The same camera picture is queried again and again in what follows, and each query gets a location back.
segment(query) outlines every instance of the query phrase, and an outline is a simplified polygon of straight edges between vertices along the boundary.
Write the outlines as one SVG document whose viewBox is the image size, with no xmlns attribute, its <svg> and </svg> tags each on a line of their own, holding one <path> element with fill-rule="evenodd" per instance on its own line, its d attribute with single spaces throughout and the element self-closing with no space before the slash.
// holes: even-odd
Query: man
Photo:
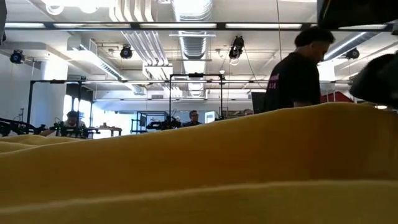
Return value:
<svg viewBox="0 0 398 224">
<path fill-rule="evenodd" d="M 201 124 L 201 122 L 199 122 L 199 114 L 197 111 L 193 110 L 189 112 L 189 118 L 191 119 L 190 122 L 184 123 L 182 126 L 183 127 L 190 127 L 190 126 L 196 126 Z"/>
<path fill-rule="evenodd" d="M 249 115 L 253 115 L 254 111 L 250 110 L 250 109 L 246 109 L 246 110 L 243 111 L 243 113 L 244 113 L 245 116 L 249 116 Z"/>
<path fill-rule="evenodd" d="M 267 86 L 265 111 L 320 103 L 318 62 L 335 41 L 319 27 L 303 30 L 295 39 L 296 50 L 273 69 Z"/>
<path fill-rule="evenodd" d="M 74 128 L 77 125 L 77 119 L 79 119 L 79 113 L 77 111 L 69 111 L 67 113 L 68 119 L 64 121 L 65 127 Z M 85 127 L 86 124 L 83 121 L 79 121 L 80 127 Z M 54 133 L 55 130 L 45 130 L 40 135 L 41 136 L 49 136 L 50 134 Z"/>
</svg>

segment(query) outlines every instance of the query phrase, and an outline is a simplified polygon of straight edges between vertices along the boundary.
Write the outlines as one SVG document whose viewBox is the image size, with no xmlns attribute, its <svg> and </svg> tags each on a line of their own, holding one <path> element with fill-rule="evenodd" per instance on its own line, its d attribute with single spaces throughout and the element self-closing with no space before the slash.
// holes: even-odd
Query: black metal stand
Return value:
<svg viewBox="0 0 398 224">
<path fill-rule="evenodd" d="M 172 121 L 172 80 L 173 77 L 186 77 L 189 78 L 203 78 L 203 77 L 219 77 L 220 78 L 220 100 L 221 100 L 221 110 L 223 109 L 223 75 L 222 74 L 201 74 L 201 73 L 194 73 L 194 74 L 171 74 L 169 80 L 169 122 Z"/>
<path fill-rule="evenodd" d="M 35 83 L 49 83 L 49 84 L 78 84 L 79 91 L 78 91 L 78 100 L 79 100 L 79 108 L 78 114 L 79 118 L 77 119 L 77 127 L 79 127 L 80 123 L 80 100 L 81 100 L 81 87 L 86 80 L 77 80 L 77 81 L 68 81 L 68 80 L 32 80 L 30 81 L 30 88 L 29 88 L 29 101 L 27 105 L 27 123 L 30 124 L 30 117 L 32 113 L 32 98 L 33 98 L 33 87 Z"/>
</svg>

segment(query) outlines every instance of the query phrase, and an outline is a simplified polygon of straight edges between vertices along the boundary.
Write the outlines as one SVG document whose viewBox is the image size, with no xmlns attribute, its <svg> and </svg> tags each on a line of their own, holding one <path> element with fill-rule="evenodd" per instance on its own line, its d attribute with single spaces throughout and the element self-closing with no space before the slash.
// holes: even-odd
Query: seated person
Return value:
<svg viewBox="0 0 398 224">
<path fill-rule="evenodd" d="M 77 111 L 69 111 L 67 113 L 67 117 L 68 117 L 68 119 L 66 121 L 64 121 L 65 127 L 69 127 L 69 128 L 76 127 L 77 119 L 79 118 L 79 113 Z M 79 126 L 85 127 L 86 124 L 84 123 L 84 121 L 79 121 Z M 54 132 L 55 132 L 55 130 L 48 129 L 48 130 L 43 131 L 40 135 L 41 136 L 49 136 L 50 134 L 52 134 Z"/>
<path fill-rule="evenodd" d="M 191 119 L 191 121 L 182 124 L 183 128 L 184 127 L 190 127 L 190 126 L 196 126 L 196 125 L 201 124 L 201 122 L 198 121 L 199 120 L 198 111 L 193 110 L 193 111 L 189 112 L 189 118 Z"/>
<path fill-rule="evenodd" d="M 253 115 L 254 111 L 250 110 L 250 109 L 246 109 L 246 110 L 243 111 L 243 113 L 244 113 L 245 116 L 249 116 L 249 115 Z"/>
</svg>

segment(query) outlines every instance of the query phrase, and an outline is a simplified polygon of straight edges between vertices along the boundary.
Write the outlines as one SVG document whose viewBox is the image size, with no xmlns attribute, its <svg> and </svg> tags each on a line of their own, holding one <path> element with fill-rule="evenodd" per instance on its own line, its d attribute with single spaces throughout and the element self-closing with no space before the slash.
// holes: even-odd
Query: red object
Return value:
<svg viewBox="0 0 398 224">
<path fill-rule="evenodd" d="M 342 92 L 340 92 L 340 91 L 336 91 L 334 95 L 333 95 L 333 93 L 330 93 L 325 96 L 321 96 L 321 103 L 327 103 L 327 102 L 354 103 L 354 101 L 352 99 L 348 98 L 346 95 L 342 94 Z"/>
</svg>

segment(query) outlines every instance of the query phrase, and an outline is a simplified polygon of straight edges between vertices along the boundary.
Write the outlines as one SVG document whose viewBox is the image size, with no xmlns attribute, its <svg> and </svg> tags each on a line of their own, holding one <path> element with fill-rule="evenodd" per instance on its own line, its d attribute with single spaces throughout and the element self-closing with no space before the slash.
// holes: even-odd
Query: computer monitor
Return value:
<svg viewBox="0 0 398 224">
<path fill-rule="evenodd" d="M 254 114 L 265 112 L 266 105 L 266 93 L 263 92 L 252 92 L 251 101 L 253 103 Z"/>
</svg>

